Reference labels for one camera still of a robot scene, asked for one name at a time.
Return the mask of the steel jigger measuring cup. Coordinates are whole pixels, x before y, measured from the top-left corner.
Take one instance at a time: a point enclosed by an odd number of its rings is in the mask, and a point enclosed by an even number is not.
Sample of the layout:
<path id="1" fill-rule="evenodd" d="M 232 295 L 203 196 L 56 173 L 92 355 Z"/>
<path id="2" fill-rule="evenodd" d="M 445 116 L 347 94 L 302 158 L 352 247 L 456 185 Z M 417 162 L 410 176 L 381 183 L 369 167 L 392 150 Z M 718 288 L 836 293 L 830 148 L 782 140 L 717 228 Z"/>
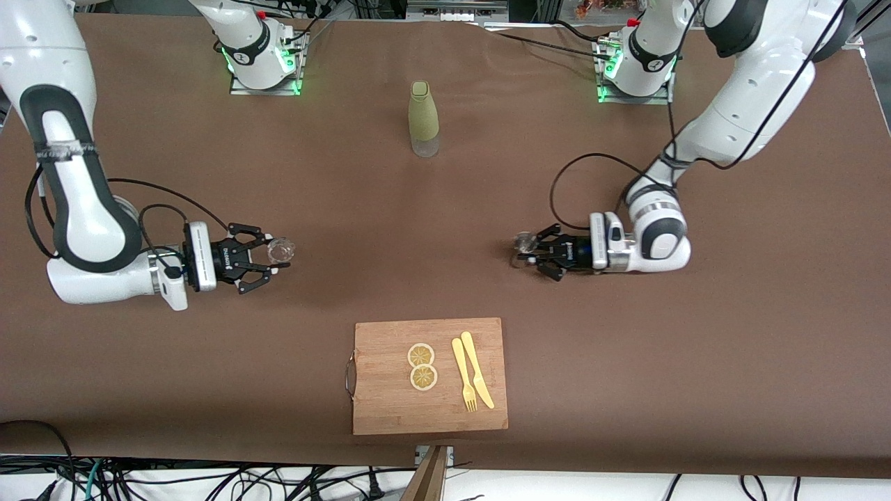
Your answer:
<path id="1" fill-rule="evenodd" d="M 514 251 L 510 258 L 510 266 L 513 269 L 535 266 L 538 242 L 538 235 L 535 232 L 519 232 L 514 238 Z"/>

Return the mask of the clear glass shaker cup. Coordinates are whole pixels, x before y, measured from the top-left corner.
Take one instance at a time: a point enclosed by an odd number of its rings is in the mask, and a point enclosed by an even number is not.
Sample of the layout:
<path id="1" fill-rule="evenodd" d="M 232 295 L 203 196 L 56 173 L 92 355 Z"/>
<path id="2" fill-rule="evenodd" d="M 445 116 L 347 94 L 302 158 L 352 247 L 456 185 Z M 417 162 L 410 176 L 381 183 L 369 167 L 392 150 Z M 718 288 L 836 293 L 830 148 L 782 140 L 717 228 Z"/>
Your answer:
<path id="1" fill-rule="evenodd" d="M 292 266 L 296 254 L 296 244 L 285 237 L 271 238 L 267 244 L 270 269 L 286 269 Z"/>

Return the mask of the yellow plastic knife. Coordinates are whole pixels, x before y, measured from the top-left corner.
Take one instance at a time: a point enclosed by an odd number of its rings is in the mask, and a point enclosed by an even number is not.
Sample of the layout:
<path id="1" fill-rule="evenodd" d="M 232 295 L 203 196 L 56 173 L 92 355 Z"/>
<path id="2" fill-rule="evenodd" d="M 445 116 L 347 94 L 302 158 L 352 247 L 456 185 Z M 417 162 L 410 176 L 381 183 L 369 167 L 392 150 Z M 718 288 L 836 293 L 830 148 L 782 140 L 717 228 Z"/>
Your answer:
<path id="1" fill-rule="evenodd" d="M 472 339 L 472 335 L 470 332 L 463 332 L 459 339 L 464 343 L 464 348 L 466 350 L 466 358 L 470 361 L 472 365 L 472 369 L 474 371 L 474 375 L 472 377 L 472 387 L 476 390 L 476 397 L 480 397 L 484 405 L 488 408 L 494 408 L 494 401 L 489 394 L 487 389 L 486 381 L 484 380 L 480 362 L 478 362 L 476 347 L 474 345 L 474 341 Z"/>

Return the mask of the yellow plastic fork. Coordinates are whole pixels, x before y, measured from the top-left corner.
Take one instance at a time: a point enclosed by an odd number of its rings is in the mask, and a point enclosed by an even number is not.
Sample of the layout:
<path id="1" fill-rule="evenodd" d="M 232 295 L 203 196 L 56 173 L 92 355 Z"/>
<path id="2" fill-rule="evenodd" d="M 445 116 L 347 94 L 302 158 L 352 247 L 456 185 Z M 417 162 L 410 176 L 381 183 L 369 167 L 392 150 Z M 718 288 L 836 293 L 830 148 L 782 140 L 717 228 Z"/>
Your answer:
<path id="1" fill-rule="evenodd" d="M 452 339 L 452 352 L 454 352 L 456 365 L 459 371 L 459 377 L 462 380 L 462 399 L 464 400 L 465 409 L 468 412 L 477 411 L 476 390 L 471 385 L 470 374 L 468 374 L 468 363 L 466 358 L 466 350 L 461 339 Z"/>

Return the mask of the green sleeved glass bottle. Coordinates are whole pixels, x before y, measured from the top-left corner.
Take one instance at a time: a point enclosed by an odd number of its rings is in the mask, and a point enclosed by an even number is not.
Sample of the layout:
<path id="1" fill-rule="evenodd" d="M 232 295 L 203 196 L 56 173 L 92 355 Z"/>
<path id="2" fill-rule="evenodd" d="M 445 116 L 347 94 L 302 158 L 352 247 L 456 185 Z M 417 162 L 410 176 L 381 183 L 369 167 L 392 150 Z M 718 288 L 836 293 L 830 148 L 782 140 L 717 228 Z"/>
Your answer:
<path id="1" fill-rule="evenodd" d="M 411 83 L 408 109 L 411 149 L 420 158 L 430 158 L 439 151 L 439 115 L 426 81 Z"/>

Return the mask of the wooden cutting board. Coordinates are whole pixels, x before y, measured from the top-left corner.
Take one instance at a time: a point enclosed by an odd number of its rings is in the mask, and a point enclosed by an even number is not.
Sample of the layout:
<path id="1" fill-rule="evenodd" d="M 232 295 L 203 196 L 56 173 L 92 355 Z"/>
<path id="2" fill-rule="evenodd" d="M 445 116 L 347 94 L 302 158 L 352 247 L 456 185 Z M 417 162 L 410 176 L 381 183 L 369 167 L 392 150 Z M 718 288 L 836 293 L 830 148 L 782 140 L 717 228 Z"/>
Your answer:
<path id="1" fill-rule="evenodd" d="M 478 364 L 494 401 L 468 412 L 452 339 L 470 332 Z M 439 378 L 430 390 L 411 386 L 407 351 L 432 346 Z M 354 327 L 353 432 L 357 436 L 458 434 L 508 428 L 502 321 L 497 317 L 418 321 L 365 321 Z"/>

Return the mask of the brown table cloth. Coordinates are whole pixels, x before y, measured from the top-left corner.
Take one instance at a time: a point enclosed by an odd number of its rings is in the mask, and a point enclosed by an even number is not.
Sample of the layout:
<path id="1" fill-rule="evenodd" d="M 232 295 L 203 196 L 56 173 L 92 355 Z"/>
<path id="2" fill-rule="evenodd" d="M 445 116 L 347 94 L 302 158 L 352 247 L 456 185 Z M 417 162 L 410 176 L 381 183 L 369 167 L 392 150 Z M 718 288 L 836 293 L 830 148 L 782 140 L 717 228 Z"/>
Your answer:
<path id="1" fill-rule="evenodd" d="M 858 51 L 816 67 L 763 152 L 679 181 L 693 256 L 658 275 L 510 266 L 588 152 L 640 167 L 662 106 L 597 101 L 588 60 L 467 24 L 335 22 L 300 96 L 233 96 L 201 18 L 86 14 L 112 177 L 296 242 L 245 295 L 64 304 L 24 220 L 34 152 L 0 133 L 0 422 L 75 454 L 410 464 L 432 436 L 352 434 L 360 321 L 499 317 L 506 430 L 475 468 L 891 477 L 891 136 Z M 411 148 L 426 81 L 439 151 Z"/>

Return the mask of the grey power strip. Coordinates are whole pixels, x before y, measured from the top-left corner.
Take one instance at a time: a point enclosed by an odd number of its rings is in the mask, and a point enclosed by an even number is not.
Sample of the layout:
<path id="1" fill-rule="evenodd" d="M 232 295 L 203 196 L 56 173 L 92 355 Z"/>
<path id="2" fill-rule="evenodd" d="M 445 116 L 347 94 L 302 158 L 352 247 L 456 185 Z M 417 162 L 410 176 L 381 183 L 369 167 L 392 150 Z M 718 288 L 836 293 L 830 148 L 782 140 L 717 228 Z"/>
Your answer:
<path id="1" fill-rule="evenodd" d="M 405 0 L 405 19 L 426 22 L 510 21 L 508 0 Z"/>

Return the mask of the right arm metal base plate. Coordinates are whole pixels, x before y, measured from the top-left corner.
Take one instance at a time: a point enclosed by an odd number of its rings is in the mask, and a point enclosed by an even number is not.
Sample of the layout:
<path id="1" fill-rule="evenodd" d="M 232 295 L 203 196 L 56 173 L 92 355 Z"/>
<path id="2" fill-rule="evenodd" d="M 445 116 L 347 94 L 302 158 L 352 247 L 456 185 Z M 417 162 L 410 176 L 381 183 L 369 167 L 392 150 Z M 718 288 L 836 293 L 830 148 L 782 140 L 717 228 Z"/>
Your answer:
<path id="1" fill-rule="evenodd" d="M 247 47 L 222 46 L 232 74 L 233 95 L 298 96 L 308 53 L 308 34 L 290 26 L 265 25 L 257 41 Z"/>

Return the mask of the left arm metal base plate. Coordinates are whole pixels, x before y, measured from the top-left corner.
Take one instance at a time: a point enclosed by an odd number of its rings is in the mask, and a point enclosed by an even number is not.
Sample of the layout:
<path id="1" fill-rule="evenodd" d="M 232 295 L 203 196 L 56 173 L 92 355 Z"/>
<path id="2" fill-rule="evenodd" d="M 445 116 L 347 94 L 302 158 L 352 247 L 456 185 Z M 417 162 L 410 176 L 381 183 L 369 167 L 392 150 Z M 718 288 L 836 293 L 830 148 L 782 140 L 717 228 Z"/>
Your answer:
<path id="1" fill-rule="evenodd" d="M 672 102 L 675 86 L 675 63 L 664 65 L 659 71 L 622 70 L 624 56 L 617 34 L 600 37 L 592 42 L 595 55 L 597 99 L 601 104 L 666 105 Z"/>

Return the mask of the small metal bracket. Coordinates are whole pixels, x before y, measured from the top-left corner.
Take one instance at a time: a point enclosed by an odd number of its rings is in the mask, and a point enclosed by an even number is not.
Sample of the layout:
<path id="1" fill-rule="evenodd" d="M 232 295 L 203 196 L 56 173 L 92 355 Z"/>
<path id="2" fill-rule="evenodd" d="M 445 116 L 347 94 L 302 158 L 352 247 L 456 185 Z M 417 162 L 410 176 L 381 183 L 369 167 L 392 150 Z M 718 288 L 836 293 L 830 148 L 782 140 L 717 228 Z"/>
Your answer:
<path id="1" fill-rule="evenodd" d="M 416 446 L 414 453 L 414 465 L 415 467 L 419 467 L 427 453 L 432 450 L 433 446 Z M 446 469 L 452 468 L 454 466 L 455 454 L 454 448 L 451 446 L 443 446 L 443 451 L 445 451 L 445 466 Z"/>

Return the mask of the wooden post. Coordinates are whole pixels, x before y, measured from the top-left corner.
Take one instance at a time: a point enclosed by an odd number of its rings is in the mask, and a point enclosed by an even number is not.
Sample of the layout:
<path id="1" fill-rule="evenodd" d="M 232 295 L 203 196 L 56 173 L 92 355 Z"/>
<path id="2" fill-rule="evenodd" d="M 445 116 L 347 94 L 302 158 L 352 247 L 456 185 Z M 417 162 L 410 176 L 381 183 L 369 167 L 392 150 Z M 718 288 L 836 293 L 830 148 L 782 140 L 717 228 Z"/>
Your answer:
<path id="1" fill-rule="evenodd" d="M 442 501 L 447 472 L 443 446 L 433 446 L 411 476 L 399 501 Z"/>

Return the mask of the aluminium frame profile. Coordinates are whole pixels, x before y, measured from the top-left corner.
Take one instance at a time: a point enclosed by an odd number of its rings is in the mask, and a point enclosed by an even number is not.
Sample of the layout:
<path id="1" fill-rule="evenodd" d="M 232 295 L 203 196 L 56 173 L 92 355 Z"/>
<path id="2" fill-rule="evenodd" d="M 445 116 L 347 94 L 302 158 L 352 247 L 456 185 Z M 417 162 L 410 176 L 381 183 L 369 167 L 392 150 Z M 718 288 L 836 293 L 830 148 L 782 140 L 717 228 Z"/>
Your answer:
<path id="1" fill-rule="evenodd" d="M 851 0 L 857 15 L 852 35 L 844 50 L 861 48 L 871 37 L 883 37 L 891 31 L 891 0 Z"/>

